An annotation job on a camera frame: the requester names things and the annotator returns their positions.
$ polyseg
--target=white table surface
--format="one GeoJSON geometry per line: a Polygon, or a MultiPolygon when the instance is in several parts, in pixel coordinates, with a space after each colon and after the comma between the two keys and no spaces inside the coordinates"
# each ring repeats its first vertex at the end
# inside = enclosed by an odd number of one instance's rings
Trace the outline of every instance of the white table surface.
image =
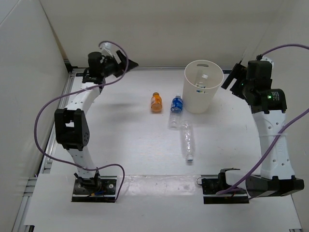
{"type": "MultiPolygon", "coordinates": [[[[72,91],[80,86],[81,78],[76,77],[72,91]]],[[[219,88],[206,113],[183,112],[183,119],[193,122],[196,141],[194,162],[187,165],[179,131],[167,127],[171,100],[182,87],[183,70],[132,71],[105,87],[86,115],[88,147],[97,166],[124,166],[128,177],[118,202],[71,203],[76,168],[53,162],[50,174],[39,175],[26,224],[35,225],[35,232],[300,228],[290,196],[254,199],[250,204],[203,204],[202,190],[195,185],[197,175],[231,167],[249,170],[261,157],[258,133],[246,102],[219,88]],[[153,92],[162,97],[161,114],[150,111],[153,92]]],[[[54,146],[53,156],[72,161],[60,145],[54,146]]],[[[121,175],[115,167],[100,173],[121,175]]]]}

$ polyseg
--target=bottle cap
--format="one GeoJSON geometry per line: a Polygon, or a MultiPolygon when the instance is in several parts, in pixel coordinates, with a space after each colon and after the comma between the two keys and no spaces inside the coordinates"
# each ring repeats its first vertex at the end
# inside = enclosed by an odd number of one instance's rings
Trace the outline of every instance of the bottle cap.
{"type": "Polygon", "coordinates": [[[193,161],[193,156],[192,155],[187,155],[187,161],[193,161]]]}

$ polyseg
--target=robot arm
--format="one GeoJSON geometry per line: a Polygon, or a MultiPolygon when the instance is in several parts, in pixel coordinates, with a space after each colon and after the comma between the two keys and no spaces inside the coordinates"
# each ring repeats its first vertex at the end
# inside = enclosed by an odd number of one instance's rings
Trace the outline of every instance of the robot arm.
{"type": "MultiPolygon", "coordinates": [[[[261,152],[264,154],[279,131],[284,126],[286,100],[281,89],[272,89],[272,65],[268,61],[253,60],[248,67],[236,64],[222,88],[227,89],[233,79],[236,82],[230,89],[232,93],[244,99],[251,108],[259,137],[261,152]]],[[[304,181],[295,177],[291,166],[285,135],[281,135],[269,155],[262,162],[261,174],[250,175],[238,185],[251,197],[286,196],[304,188],[304,181]]],[[[218,175],[218,184],[213,192],[228,189],[247,173],[239,169],[222,169],[218,175]]],[[[205,188],[212,187],[205,182],[205,188]]],[[[244,198],[233,203],[247,203],[244,198]]]]}
{"type": "MultiPolygon", "coordinates": [[[[92,52],[88,55],[89,68],[85,69],[81,89],[105,83],[105,78],[114,75],[121,76],[126,67],[126,57],[121,51],[116,52],[121,63],[118,64],[110,51],[92,52]]],[[[138,64],[129,60],[128,71],[137,67],[138,64]]],[[[86,120],[86,113],[96,97],[102,92],[102,87],[93,88],[81,92],[69,102],[64,109],[55,111],[56,140],[62,144],[72,156],[74,163],[93,169],[87,144],[90,132],[86,120]]],[[[74,174],[81,187],[89,192],[94,192],[100,188],[100,175],[98,171],[86,171],[78,169],[78,174],[74,174]]]]}

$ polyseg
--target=white backdrop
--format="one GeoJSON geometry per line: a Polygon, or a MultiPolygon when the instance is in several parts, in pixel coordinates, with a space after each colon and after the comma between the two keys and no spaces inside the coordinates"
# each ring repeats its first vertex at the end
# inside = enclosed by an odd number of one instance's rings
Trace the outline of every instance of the white backdrop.
{"type": "Polygon", "coordinates": [[[74,66],[102,40],[121,44],[141,66],[208,59],[233,66],[252,54],[283,0],[41,0],[74,66]]]}
{"type": "MultiPolygon", "coordinates": [[[[39,0],[0,2],[0,230],[11,231],[41,155],[33,140],[39,109],[60,95],[68,77],[39,0]]],[[[56,104],[39,123],[44,146],[56,104]]]]}

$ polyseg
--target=purple cable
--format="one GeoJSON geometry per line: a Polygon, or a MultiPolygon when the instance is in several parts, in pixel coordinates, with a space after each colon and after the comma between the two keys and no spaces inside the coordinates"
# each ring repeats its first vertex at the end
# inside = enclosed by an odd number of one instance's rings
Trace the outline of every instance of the purple cable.
{"type": "MultiPolygon", "coordinates": [[[[298,44],[298,43],[288,43],[288,44],[283,44],[277,47],[274,47],[272,49],[269,49],[268,51],[262,53],[260,56],[264,56],[272,51],[275,51],[277,49],[283,48],[283,47],[301,47],[304,49],[309,50],[309,46],[306,45],[302,45],[302,44],[298,44]]],[[[232,185],[231,187],[229,187],[226,190],[221,190],[219,192],[216,193],[216,195],[221,195],[221,194],[226,194],[228,192],[233,191],[234,188],[236,188],[240,183],[242,183],[243,181],[245,181],[246,179],[249,178],[249,176],[261,165],[261,163],[266,159],[266,157],[269,155],[270,151],[272,150],[272,148],[275,146],[276,142],[279,140],[281,134],[293,123],[295,123],[297,120],[301,119],[303,116],[305,116],[307,113],[309,113],[309,108],[303,112],[302,114],[300,114],[299,116],[297,116],[296,118],[294,118],[293,120],[291,120],[290,122],[288,122],[284,127],[282,127],[282,129],[278,132],[279,135],[276,135],[274,141],[271,143],[271,145],[269,146],[269,148],[267,149],[267,151],[265,152],[265,154],[261,157],[261,159],[257,162],[256,165],[254,165],[254,167],[248,171],[247,174],[245,174],[245,176],[243,178],[241,178],[239,181],[237,181],[234,185],[232,185]]]]}
{"type": "Polygon", "coordinates": [[[99,168],[92,168],[92,169],[90,169],[90,168],[84,168],[83,166],[78,165],[78,164],[76,164],[76,163],[72,163],[72,162],[69,162],[69,161],[65,161],[65,160],[61,160],[61,159],[52,157],[52,156],[46,154],[46,152],[43,151],[43,149],[40,147],[39,142],[38,142],[38,135],[37,135],[37,127],[38,127],[39,118],[40,118],[40,116],[41,116],[43,110],[44,110],[49,104],[53,103],[54,101],[57,101],[58,99],[61,99],[61,98],[64,98],[64,97],[67,97],[67,96],[70,96],[70,95],[74,95],[74,94],[77,94],[77,93],[82,93],[82,92],[84,92],[84,91],[86,91],[86,90],[91,90],[91,89],[93,89],[93,88],[98,88],[98,87],[103,87],[103,86],[109,86],[109,85],[111,85],[111,84],[114,84],[114,83],[120,81],[120,80],[124,77],[124,75],[126,74],[126,72],[127,72],[127,70],[128,70],[128,67],[129,67],[129,58],[128,58],[127,54],[126,54],[126,51],[125,51],[120,45],[118,45],[118,44],[116,44],[116,43],[114,43],[114,42],[112,42],[112,41],[102,41],[102,42],[100,42],[99,45],[98,45],[99,48],[102,48],[101,46],[102,46],[103,43],[111,43],[111,44],[117,46],[117,47],[125,54],[125,56],[126,56],[126,68],[125,68],[125,70],[124,70],[124,73],[121,75],[121,77],[119,77],[117,80],[112,81],[112,82],[109,82],[109,83],[100,84],[100,85],[96,85],[96,86],[91,86],[91,87],[88,87],[88,88],[84,88],[84,89],[81,89],[81,90],[78,90],[78,91],[75,91],[75,92],[72,92],[72,93],[67,93],[67,94],[61,95],[61,96],[59,96],[59,97],[56,97],[56,98],[54,98],[54,99],[51,99],[51,100],[50,100],[48,103],[46,103],[46,104],[42,107],[42,109],[39,111],[39,113],[38,113],[38,115],[37,115],[37,117],[36,117],[36,119],[35,119],[35,122],[34,122],[34,131],[33,131],[33,134],[34,134],[34,142],[35,142],[35,145],[37,146],[38,150],[39,150],[44,156],[46,156],[46,157],[48,157],[48,158],[50,158],[50,159],[52,159],[52,160],[55,160],[55,161],[58,161],[58,162],[62,162],[62,163],[67,163],[67,164],[73,165],[73,166],[75,166],[75,167],[81,168],[81,169],[86,170],[86,171],[98,171],[98,170],[101,170],[101,169],[103,169],[103,168],[107,168],[107,167],[111,167],[111,166],[118,166],[118,167],[120,167],[121,170],[122,170],[122,173],[123,173],[123,178],[122,178],[122,180],[121,180],[118,193],[117,193],[117,195],[116,195],[116,197],[115,197],[115,200],[114,200],[114,201],[116,201],[116,200],[118,199],[118,196],[119,196],[121,187],[122,187],[122,185],[123,185],[123,183],[124,183],[124,180],[125,180],[125,170],[124,170],[123,166],[121,166],[121,165],[118,164],[118,163],[112,163],[112,164],[108,164],[108,165],[105,165],[105,166],[102,166],[102,167],[99,167],[99,168]]]}
{"type": "Polygon", "coordinates": [[[304,49],[307,49],[309,50],[309,46],[306,46],[306,45],[302,45],[302,44],[298,44],[298,43],[288,43],[288,44],[283,44],[283,45],[280,45],[280,46],[277,46],[277,47],[274,47],[272,49],[269,49],[268,51],[264,52],[261,54],[261,56],[264,56],[272,51],[275,51],[277,49],[280,49],[280,48],[283,48],[283,47],[302,47],[304,49]]]}

